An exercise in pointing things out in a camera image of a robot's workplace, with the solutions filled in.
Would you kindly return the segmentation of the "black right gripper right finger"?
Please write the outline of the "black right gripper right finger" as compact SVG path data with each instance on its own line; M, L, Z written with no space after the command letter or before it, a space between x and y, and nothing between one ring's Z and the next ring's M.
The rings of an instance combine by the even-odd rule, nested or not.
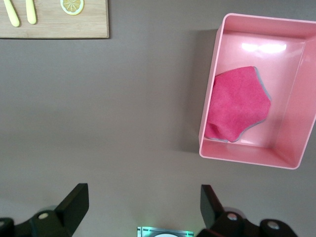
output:
M205 223L201 237L295 237L296 233L286 223L264 219L260 225L251 223L235 211L226 211L213 188L201 185L200 211Z

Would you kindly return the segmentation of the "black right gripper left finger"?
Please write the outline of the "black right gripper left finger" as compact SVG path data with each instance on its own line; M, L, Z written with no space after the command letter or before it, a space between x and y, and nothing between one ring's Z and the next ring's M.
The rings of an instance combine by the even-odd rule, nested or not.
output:
M54 209L14 227L16 237L71 237L89 209L88 184L79 183Z

